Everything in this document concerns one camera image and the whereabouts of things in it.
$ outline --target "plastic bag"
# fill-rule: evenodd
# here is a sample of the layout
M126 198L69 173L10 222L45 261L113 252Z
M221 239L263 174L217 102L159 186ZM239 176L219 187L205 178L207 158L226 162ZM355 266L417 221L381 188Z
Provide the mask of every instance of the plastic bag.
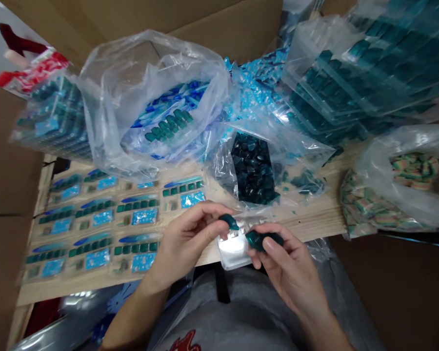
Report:
M210 144L205 161L211 198L240 211L257 211L295 206L298 198L307 200L325 191L324 181L314 173L333 154L333 148L290 132L260 114L256 120L219 123L213 135L219 142ZM243 136L248 138L243 144L249 145L243 145L237 154L234 149Z
M155 31L100 45L79 81L95 165L143 182L201 157L198 138L220 115L229 82L218 54ZM191 101L190 93L199 93L200 101ZM175 109L188 111L193 121L174 138L148 141L146 134Z
M439 160L439 124L400 127L374 139L358 157L340 191L350 238L377 229L439 231L439 171L428 191L397 178L394 159L413 153Z

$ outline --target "blue candy wrapper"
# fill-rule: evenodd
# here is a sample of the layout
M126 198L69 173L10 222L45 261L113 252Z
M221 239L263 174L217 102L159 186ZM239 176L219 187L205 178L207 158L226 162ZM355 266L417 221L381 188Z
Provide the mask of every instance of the blue candy wrapper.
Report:
M143 253L133 256L132 273L145 272L151 268L155 260L156 253Z

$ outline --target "candy package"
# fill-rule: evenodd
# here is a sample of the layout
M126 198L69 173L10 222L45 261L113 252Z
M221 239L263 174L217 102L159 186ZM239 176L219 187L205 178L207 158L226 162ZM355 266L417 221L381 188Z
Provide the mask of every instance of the candy package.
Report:
M205 162L209 197L237 210L257 210L294 206L325 191L315 173L333 148L258 114L254 121L218 124L216 133L219 142L211 145Z
M196 160L229 82L218 54L155 31L100 45L79 80L94 163L142 183Z
M340 190L347 238L439 231L439 125L400 127L358 157Z

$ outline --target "teal gummy candy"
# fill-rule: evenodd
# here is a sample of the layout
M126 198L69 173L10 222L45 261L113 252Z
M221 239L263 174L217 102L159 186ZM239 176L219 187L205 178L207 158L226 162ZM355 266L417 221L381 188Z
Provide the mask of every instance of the teal gummy candy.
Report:
M230 230L239 230L238 223L230 214L223 214L218 219L225 221L229 225Z
M283 246L284 240L278 233L258 233L255 230L252 230L248 232L245 235L250 247L252 249L255 249L259 252L265 252L265 249L263 248L263 240L266 237L272 238L276 243L278 243L280 246Z

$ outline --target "cardboard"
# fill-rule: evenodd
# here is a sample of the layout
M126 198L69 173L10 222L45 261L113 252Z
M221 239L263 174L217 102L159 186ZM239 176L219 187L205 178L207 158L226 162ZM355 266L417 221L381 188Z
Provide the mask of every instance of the cardboard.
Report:
M0 350L6 349L31 217L0 217Z
M257 46L268 45L277 35L282 6L282 0L2 2L78 68L99 44L146 29L172 33L246 62L262 54Z
M43 154L8 142L26 101L0 88L0 215L32 215Z
M344 16L357 3L357 0L325 0L320 8L320 12L323 16Z
M281 1L245 0L170 34L243 64L267 51L278 36L280 14Z

